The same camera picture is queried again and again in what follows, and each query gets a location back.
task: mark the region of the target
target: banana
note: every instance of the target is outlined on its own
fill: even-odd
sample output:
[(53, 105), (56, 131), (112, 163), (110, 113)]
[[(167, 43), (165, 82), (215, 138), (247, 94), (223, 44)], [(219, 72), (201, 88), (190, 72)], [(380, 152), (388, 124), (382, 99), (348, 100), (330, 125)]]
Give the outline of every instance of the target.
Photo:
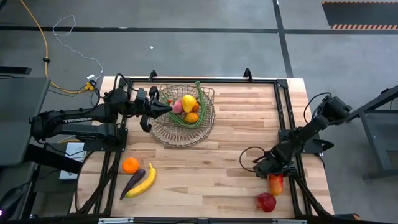
[(137, 187), (134, 187), (133, 189), (129, 190), (126, 193), (125, 197), (132, 198), (132, 197), (135, 197), (137, 195), (140, 195), (140, 194), (144, 193), (155, 182), (155, 178), (156, 178), (156, 170), (155, 170), (154, 167), (152, 167), (152, 163), (149, 163), (149, 175), (148, 175), (148, 178), (146, 180), (144, 180)]

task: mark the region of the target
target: wooden tabletop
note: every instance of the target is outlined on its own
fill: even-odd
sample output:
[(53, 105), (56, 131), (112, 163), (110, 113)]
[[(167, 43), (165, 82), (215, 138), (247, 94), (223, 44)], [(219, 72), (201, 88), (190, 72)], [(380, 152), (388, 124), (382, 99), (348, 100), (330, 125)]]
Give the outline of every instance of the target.
[[(102, 95), (112, 89), (113, 81), (114, 77), (104, 77)], [(296, 125), (303, 126), (303, 110), (308, 103), (304, 81), (291, 78), (288, 83)], [(160, 86), (158, 83), (137, 83), (134, 87), (149, 90), (153, 85)], [(210, 135), (194, 146), (186, 149), (165, 146), (151, 133), (142, 131), (139, 118), (128, 119), (129, 137), (121, 163), (127, 157), (135, 157), (141, 168), (148, 170), (151, 162), (157, 169), (157, 177), (153, 186), (142, 195), (120, 201), (121, 191), (131, 175), (124, 174), (119, 168), (112, 216), (293, 218), (288, 178), (284, 179), (284, 192), (276, 197), (276, 209), (264, 213), (256, 209), (255, 197), (269, 192), (268, 181), (243, 170), (238, 162), (239, 154), (247, 147), (259, 146), (268, 150), (278, 143), (280, 127), (273, 86), (249, 83), (202, 83), (202, 86), (215, 91), (216, 123)], [(261, 155), (258, 150), (248, 151), (243, 164), (252, 167), (251, 161)], [(83, 166), (78, 184), (79, 206), (98, 185), (103, 157), (103, 152), (94, 152)], [(304, 154), (303, 164), (308, 188), (324, 208), (333, 213), (322, 162), (313, 155)], [(108, 188), (104, 191), (102, 209), (107, 191)], [(304, 211), (302, 193), (300, 190), (297, 193), (300, 208)]]

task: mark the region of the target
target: red apple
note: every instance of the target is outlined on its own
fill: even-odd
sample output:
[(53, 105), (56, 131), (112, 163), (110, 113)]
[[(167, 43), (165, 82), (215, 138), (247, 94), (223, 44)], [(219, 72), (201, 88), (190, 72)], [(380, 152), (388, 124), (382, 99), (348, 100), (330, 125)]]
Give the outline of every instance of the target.
[(276, 199), (270, 193), (261, 193), (257, 196), (257, 208), (265, 211), (272, 212), (276, 206)]

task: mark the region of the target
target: concrete floor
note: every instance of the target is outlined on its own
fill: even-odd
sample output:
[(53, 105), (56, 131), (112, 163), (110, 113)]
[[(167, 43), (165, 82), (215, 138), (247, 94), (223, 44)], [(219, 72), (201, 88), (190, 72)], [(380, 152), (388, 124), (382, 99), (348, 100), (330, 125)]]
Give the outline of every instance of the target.
[[(78, 26), (277, 28), (272, 0), (26, 3), (43, 26), (53, 26), (62, 17), (74, 14)], [(329, 29), (320, 0), (279, 0), (279, 4), (285, 29)], [(7, 3), (0, 12), (0, 24), (34, 26), (19, 1)], [(62, 25), (72, 24), (69, 20)], [(88, 75), (100, 72), (94, 62), (62, 47), (51, 32), (46, 36), (53, 81), (78, 89)], [(44, 75), (44, 46), (38, 32), (0, 31), (0, 40), (0, 64), (28, 66), (33, 69), (31, 76)], [(249, 67), (255, 77), (286, 77), (278, 34), (76, 32), (62, 40), (97, 58), (105, 75), (149, 75), (154, 69), (159, 75), (240, 77)], [(353, 108), (397, 85), (396, 40), (396, 35), (286, 35), (293, 75), (305, 79), (309, 97), (330, 91)], [(48, 93), (42, 110), (85, 107), (90, 105), (89, 100), (90, 94), (69, 98)], [(335, 213), (397, 222), (398, 179), (362, 181), (363, 174), (378, 168), (359, 120), (328, 128), (320, 136), (335, 143), (324, 157)], [(67, 212), (70, 193), (39, 197), (42, 203), (35, 207), (37, 213)]]

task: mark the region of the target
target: eggplant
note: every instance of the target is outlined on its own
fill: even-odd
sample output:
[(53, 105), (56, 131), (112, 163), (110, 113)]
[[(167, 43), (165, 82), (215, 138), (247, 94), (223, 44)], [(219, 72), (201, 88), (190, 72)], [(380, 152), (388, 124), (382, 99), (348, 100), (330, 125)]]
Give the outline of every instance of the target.
[(136, 173), (130, 178), (129, 182), (127, 182), (126, 187), (122, 191), (122, 195), (120, 195), (120, 200), (124, 198), (126, 193), (132, 189), (134, 184), (138, 183), (145, 176), (145, 170), (139, 169)]

